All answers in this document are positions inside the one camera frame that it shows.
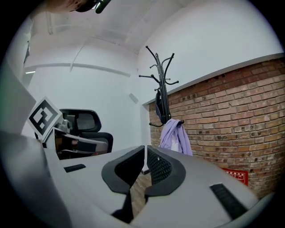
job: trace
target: brick wall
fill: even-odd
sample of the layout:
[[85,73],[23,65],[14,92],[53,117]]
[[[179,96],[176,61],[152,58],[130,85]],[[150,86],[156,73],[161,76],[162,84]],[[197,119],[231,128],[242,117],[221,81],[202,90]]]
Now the brick wall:
[[[250,65],[168,96],[172,118],[185,121],[194,156],[245,170],[262,197],[285,166],[285,59]],[[159,124],[154,103],[150,120]],[[162,128],[151,126],[159,145]]]

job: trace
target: coat rack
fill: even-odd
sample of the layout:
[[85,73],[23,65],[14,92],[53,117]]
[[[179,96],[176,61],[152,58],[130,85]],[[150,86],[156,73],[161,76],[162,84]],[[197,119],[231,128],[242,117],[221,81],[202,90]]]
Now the coat rack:
[[[155,89],[155,91],[157,91],[156,99],[155,99],[155,105],[156,105],[156,114],[160,118],[161,125],[156,125],[153,123],[149,123],[149,124],[151,126],[161,127],[164,124],[166,124],[168,122],[168,120],[171,119],[171,114],[170,114],[169,104],[168,104],[166,84],[174,85],[176,83],[179,83],[179,81],[175,81],[173,83],[168,83],[166,80],[170,80],[170,78],[165,78],[166,73],[167,73],[167,69],[168,69],[168,67],[169,67],[169,65],[170,65],[170,63],[174,57],[174,53],[171,55],[170,58],[167,58],[167,59],[163,60],[162,63],[160,63],[159,55],[157,53],[155,53],[155,55],[154,55],[148,46],[146,46],[146,48],[147,48],[147,50],[149,50],[149,52],[152,54],[153,58],[156,61],[156,64],[152,65],[150,68],[156,66],[157,71],[159,73],[159,80],[153,74],[150,76],[139,75],[139,77],[152,78],[159,84],[159,88]],[[168,64],[166,66],[166,69],[164,71],[163,64],[167,60],[169,60],[169,61],[168,61]],[[183,124],[183,123],[184,123],[184,121],[182,120],[178,123],[178,125]]]

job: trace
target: black office chair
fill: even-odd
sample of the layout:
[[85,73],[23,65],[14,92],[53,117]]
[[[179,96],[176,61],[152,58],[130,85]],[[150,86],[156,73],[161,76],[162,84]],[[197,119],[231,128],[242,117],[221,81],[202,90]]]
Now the black office chair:
[[[97,113],[92,110],[61,109],[63,118],[71,123],[71,135],[81,138],[105,142],[108,144],[107,153],[112,152],[113,136],[109,133],[99,132],[101,121]],[[84,143],[78,144],[78,150],[85,147]]]

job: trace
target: red sign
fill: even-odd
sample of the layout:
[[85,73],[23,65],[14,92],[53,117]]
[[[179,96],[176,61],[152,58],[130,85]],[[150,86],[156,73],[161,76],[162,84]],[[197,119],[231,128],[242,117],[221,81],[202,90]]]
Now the red sign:
[[232,170],[232,169],[225,169],[225,168],[222,168],[222,169],[225,170],[229,175],[231,175],[235,179],[244,183],[246,186],[248,185],[248,172],[247,171]]

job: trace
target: lavender cloth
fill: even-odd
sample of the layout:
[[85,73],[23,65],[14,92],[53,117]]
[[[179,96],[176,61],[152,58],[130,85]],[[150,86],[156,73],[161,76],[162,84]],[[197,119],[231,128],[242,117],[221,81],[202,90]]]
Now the lavender cloth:
[[183,124],[177,126],[179,120],[170,119],[164,126],[162,133],[161,133],[161,141],[160,147],[171,149],[172,139],[171,136],[173,135],[175,138],[175,142],[179,143],[178,152],[193,156],[190,141],[186,134],[186,131],[183,127]]

